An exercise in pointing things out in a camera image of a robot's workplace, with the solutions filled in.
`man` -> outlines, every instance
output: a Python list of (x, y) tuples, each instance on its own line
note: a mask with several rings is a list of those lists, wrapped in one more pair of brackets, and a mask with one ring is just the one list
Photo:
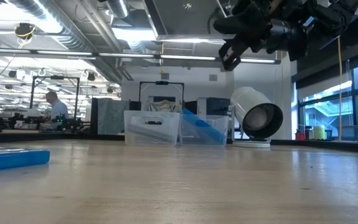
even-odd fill
[(50, 91), (46, 94), (47, 102), (52, 105), (52, 113), (50, 119), (56, 119), (56, 116), (65, 115), (68, 116), (67, 106), (62, 103), (54, 91)]

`black frame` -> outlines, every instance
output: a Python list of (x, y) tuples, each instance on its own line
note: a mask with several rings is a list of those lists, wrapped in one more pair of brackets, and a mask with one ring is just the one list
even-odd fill
[(31, 85), (31, 98), (30, 98), (30, 109), (32, 108), (33, 100), (34, 100), (34, 90), (35, 90), (35, 80), (38, 78), (50, 78), (51, 80), (64, 80), (67, 79), (74, 79), (77, 80), (77, 87), (75, 93), (75, 107), (74, 107), (74, 119), (77, 118), (77, 106), (78, 106), (78, 93), (80, 92), (80, 78), (78, 77), (61, 77), (61, 76), (34, 76), (32, 77), (32, 85)]
[(166, 81), (156, 81), (156, 82), (139, 82), (139, 98), (138, 101), (140, 102), (140, 97), (142, 96), (142, 85), (144, 83), (154, 83), (156, 85), (181, 85), (181, 100), (184, 103), (185, 102), (185, 84), (184, 83), (172, 83), (172, 82), (166, 82)]

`table surface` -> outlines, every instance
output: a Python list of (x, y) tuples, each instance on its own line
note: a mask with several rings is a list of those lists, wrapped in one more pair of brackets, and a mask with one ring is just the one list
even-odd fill
[(0, 170), (0, 223), (358, 223), (358, 154), (58, 140)]

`plastic storage bin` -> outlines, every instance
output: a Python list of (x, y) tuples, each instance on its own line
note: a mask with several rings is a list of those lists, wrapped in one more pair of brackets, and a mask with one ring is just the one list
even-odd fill
[(175, 146), (179, 121), (180, 113), (125, 111), (125, 143)]
[(228, 116), (181, 116), (180, 143), (184, 146), (226, 146)]

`electronic equipment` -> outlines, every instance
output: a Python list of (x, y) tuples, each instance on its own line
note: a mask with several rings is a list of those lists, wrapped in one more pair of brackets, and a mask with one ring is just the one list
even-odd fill
[(302, 58), (308, 48), (322, 49), (340, 36), (357, 9), (358, 0), (239, 0), (232, 16), (214, 22), (221, 34), (236, 35), (219, 50), (223, 67), (232, 71), (248, 48)]

